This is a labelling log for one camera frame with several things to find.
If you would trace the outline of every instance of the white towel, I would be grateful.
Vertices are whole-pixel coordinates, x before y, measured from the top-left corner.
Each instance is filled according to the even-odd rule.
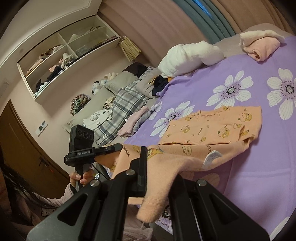
[[[202,63],[213,65],[224,59],[219,47],[205,41],[193,44],[178,44],[169,49],[158,65],[164,78],[180,76],[198,69]]]
[[[85,127],[90,130],[95,130],[107,120],[112,119],[111,110],[99,110],[93,113],[89,118],[82,120]]]
[[[239,46],[243,49],[244,47],[249,46],[254,41],[264,38],[264,37],[275,37],[279,40],[280,43],[285,42],[285,37],[277,34],[272,30],[255,30],[249,31],[245,33],[241,33],[239,35]]]

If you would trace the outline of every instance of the gray pillow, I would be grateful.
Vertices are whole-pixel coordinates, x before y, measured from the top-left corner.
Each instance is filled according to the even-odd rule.
[[[120,88],[125,88],[132,82],[134,82],[138,77],[134,76],[132,73],[123,71],[117,75],[112,80],[109,80],[104,87],[112,91],[115,95],[118,94]]]
[[[154,68],[151,72],[136,84],[136,90],[139,91],[142,95],[147,96],[148,98],[155,98],[157,96],[152,95],[153,82],[152,80],[161,75],[161,72],[158,68]]]
[[[71,128],[75,125],[83,125],[83,119],[88,118],[91,114],[95,113],[98,110],[102,110],[105,104],[106,99],[114,96],[114,94],[102,87],[96,95],[94,95],[91,100],[86,104],[86,106],[81,109],[75,116],[72,116],[66,124],[62,127],[70,133]]]

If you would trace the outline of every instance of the wall shelf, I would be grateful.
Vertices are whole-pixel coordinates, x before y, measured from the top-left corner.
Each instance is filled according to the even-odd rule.
[[[100,17],[95,15],[75,22],[52,34],[19,60],[17,67],[34,100],[43,104],[52,91],[58,88],[59,83],[65,78],[71,77],[76,68],[92,61],[94,58],[98,58],[111,48],[115,48],[119,41],[120,36]],[[33,71],[25,76],[28,69],[39,60],[42,53],[60,44],[62,44],[60,49],[44,59]],[[75,60],[74,63],[60,72],[35,96],[37,82],[39,80],[42,83],[47,81],[47,77],[50,75],[49,69],[54,65],[60,65],[59,60],[64,53],[72,54],[73,60]]]

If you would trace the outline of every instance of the pink folded clothes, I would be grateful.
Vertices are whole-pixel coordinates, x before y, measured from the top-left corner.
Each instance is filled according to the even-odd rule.
[[[50,69],[49,69],[49,71],[52,73],[53,71],[54,71],[54,69],[55,69],[55,67],[57,67],[58,65],[54,65],[53,67],[51,67]]]
[[[125,134],[130,134],[133,130],[133,127],[135,126],[135,123],[137,120],[144,114],[145,111],[149,110],[148,107],[143,106],[139,111],[133,113],[126,123],[123,125],[123,127],[117,132],[118,136],[122,136]]]
[[[281,43],[275,37],[264,37],[244,47],[244,51],[257,62],[266,60]]]

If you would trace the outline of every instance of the camera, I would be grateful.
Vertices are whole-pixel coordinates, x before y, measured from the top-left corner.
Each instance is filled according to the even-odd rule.
[[[71,128],[69,152],[91,148],[93,142],[94,131],[81,125]]]

